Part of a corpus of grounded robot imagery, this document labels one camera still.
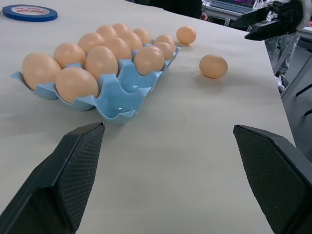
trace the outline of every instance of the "egg tray slot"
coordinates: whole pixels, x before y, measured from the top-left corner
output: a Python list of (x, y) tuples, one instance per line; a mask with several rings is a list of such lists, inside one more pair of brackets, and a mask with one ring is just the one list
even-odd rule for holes
[[(174, 59), (180, 48), (176, 47)], [(137, 50), (132, 52), (134, 60)], [(96, 108), (104, 120), (114, 124), (125, 124), (140, 110), (145, 97), (152, 92), (158, 79), (160, 79), (172, 61), (166, 60), (160, 72), (151, 72), (147, 76), (141, 76), (136, 69), (133, 60), (118, 61), (119, 73), (102, 75), (98, 79), (100, 94), (97, 98), (86, 96), (76, 98), (73, 103), (64, 101), (58, 94), (55, 83), (39, 84), (32, 91), (27, 86), (21, 72), (14, 73), (11, 77), (19, 80), (33, 94), (47, 100), (59, 98), (63, 103), (74, 110), (87, 111)], [(67, 67), (80, 67), (80, 63), (69, 64)]]

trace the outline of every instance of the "person's leg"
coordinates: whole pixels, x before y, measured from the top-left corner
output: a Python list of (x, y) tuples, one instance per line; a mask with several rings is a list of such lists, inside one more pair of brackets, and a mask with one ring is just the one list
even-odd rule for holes
[(265, 46), (267, 47), (269, 59), (270, 59), (272, 66), (274, 63), (274, 55), (277, 52), (278, 40), (279, 40), (279, 37), (265, 40)]
[[(284, 50), (286, 49), (288, 43), (290, 43), (290, 41), (292, 40), (292, 38), (294, 36), (291, 36), (289, 34), (286, 34), (286, 35), (282, 35), (281, 36), (281, 40), (279, 41), (280, 43), (280, 46), (281, 46), (281, 49), (280, 49), (280, 55), (283, 54)], [(281, 77), (281, 80), (282, 80), (282, 83), (284, 86), (287, 86), (288, 85), (288, 81), (286, 80), (285, 76), (286, 76), (286, 72), (288, 71), (289, 69), (289, 65), (290, 65), (290, 62), (292, 60), (292, 57), (293, 57), (293, 53), (296, 49), (296, 46), (298, 44), (298, 40), (299, 38), (297, 39), (296, 43), (293, 45), (292, 49), (289, 51), (289, 53), (287, 54), (287, 57), (286, 59), (284, 60), (284, 62), (282, 63), (281, 67), (279, 68), (279, 75)]]

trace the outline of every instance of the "tape roll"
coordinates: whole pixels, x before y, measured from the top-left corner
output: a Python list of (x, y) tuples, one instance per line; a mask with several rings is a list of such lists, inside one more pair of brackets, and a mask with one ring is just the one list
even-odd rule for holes
[[(50, 8), (32, 5), (11, 5), (2, 9), (3, 14), (11, 19), (29, 22), (47, 22), (55, 20), (58, 13)], [(37, 12), (42, 15), (25, 15), (20, 12)]]

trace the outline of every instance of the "white table surface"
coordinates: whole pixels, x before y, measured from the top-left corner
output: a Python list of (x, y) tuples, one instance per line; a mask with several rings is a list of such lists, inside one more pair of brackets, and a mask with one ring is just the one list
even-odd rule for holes
[[(2, 0), (1, 6), (18, 4)], [(54, 0), (56, 21), (0, 17), (0, 211), (31, 171), (72, 129), (102, 119), (59, 100), (32, 95), (10, 75), (30, 52), (52, 55), (102, 24), (123, 22), (153, 38), (190, 25), (197, 40), (182, 47), (138, 115), (107, 123), (97, 176), (78, 234), (270, 234), (248, 185), (232, 134), (244, 124), (293, 137), (264, 42), (244, 32), (121, 0)], [(204, 78), (200, 59), (228, 62), (220, 80)]]

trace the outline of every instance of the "floor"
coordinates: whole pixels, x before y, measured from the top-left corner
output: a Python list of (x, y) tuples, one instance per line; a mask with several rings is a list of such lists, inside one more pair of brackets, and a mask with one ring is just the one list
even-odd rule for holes
[[(304, 48), (297, 46), (286, 75), (289, 82), (291, 82), (296, 76), (309, 55), (310, 53)], [(285, 111), (297, 148), (310, 160), (310, 162), (312, 162), (312, 115), (304, 117), (303, 114), (307, 110), (312, 109), (312, 89), (306, 91), (299, 97), (296, 97), (295, 94), (312, 83), (311, 74), (312, 68), (310, 68), (309, 72), (305, 75), (294, 93), (291, 94), (292, 98), (289, 98), (284, 102)]]

